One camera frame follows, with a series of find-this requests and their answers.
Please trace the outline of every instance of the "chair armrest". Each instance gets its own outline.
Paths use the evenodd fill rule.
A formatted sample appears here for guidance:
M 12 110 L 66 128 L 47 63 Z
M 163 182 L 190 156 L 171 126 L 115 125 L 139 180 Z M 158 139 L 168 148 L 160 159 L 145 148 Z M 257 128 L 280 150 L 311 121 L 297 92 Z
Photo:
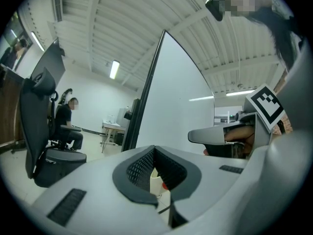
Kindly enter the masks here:
M 73 126 L 67 126 L 67 125 L 61 125 L 61 129 L 62 130 L 66 130 L 66 131 L 77 131 L 77 132 L 81 132 L 82 131 L 81 128 L 73 127 Z
M 59 163 L 85 163 L 87 160 L 86 154 L 79 152 L 66 152 L 55 149 L 48 149 L 45 158 Z

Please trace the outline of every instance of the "white plastic surface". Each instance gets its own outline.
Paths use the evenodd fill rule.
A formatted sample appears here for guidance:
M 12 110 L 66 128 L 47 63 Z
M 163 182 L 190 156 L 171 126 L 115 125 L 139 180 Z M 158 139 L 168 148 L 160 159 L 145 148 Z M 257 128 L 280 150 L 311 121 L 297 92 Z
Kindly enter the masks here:
M 125 131 L 125 127 L 122 127 L 117 123 L 109 123 L 109 122 L 103 120 L 102 125 L 103 125 L 103 127 L 108 128 L 108 129 Z
M 203 154 L 188 132 L 212 127 L 214 99 L 201 72 L 184 49 L 166 33 L 157 60 L 136 147 L 164 145 Z

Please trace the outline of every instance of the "black shirt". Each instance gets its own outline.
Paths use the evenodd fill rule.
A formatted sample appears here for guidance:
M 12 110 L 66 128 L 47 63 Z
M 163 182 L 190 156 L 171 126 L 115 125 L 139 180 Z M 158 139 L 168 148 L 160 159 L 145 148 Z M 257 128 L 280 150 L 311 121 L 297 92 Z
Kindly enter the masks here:
M 9 67 L 10 69 L 13 69 L 15 60 L 16 60 L 16 52 L 14 48 L 7 48 L 4 52 L 3 56 L 0 59 L 0 63 L 4 64 L 5 66 Z
M 61 125 L 66 125 L 67 121 L 70 121 L 72 117 L 72 110 L 68 106 L 68 104 L 64 104 L 60 106 L 60 108 L 57 110 L 57 115 L 55 116 L 55 131 L 56 132 L 62 132 L 61 131 Z

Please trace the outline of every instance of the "ceiling light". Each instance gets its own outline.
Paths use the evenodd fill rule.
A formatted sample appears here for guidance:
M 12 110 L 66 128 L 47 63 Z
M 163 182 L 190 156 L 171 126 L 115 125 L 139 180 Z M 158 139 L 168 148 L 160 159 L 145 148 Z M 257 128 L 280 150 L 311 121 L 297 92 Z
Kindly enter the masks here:
M 113 61 L 112 68 L 111 68 L 111 73 L 110 73 L 110 78 L 111 79 L 115 79 L 118 67 L 119 67 L 119 62 Z
M 207 97 L 200 97 L 200 98 L 195 98 L 195 99 L 190 99 L 189 101 L 200 101 L 200 100 L 207 100 L 207 99 L 212 99 L 214 96 L 207 96 Z
M 17 35 L 14 33 L 14 31 L 11 29 L 12 34 L 17 38 Z
M 236 95 L 243 95 L 243 94 L 249 94 L 254 92 L 254 90 L 251 91 L 244 91 L 244 92 L 233 92 L 233 93 L 227 93 L 226 96 L 236 96 Z
M 36 43 L 38 44 L 39 48 L 42 50 L 42 51 L 45 51 L 45 49 L 42 47 L 42 45 L 39 43 L 39 40 L 37 38 L 37 36 L 35 35 L 35 33 L 32 31 L 31 32 L 31 35 L 33 36 L 33 38 L 35 39 Z

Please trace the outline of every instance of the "office chair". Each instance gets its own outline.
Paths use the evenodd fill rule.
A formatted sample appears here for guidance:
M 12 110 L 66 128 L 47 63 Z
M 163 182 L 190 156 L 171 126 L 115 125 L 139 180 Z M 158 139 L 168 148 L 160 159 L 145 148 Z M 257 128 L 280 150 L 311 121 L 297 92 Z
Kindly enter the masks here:
M 20 94 L 22 131 L 27 148 L 26 172 L 36 185 L 46 188 L 87 160 L 86 155 L 79 152 L 46 147 L 49 140 L 47 110 L 55 87 L 53 77 L 44 68 L 34 80 L 23 81 Z

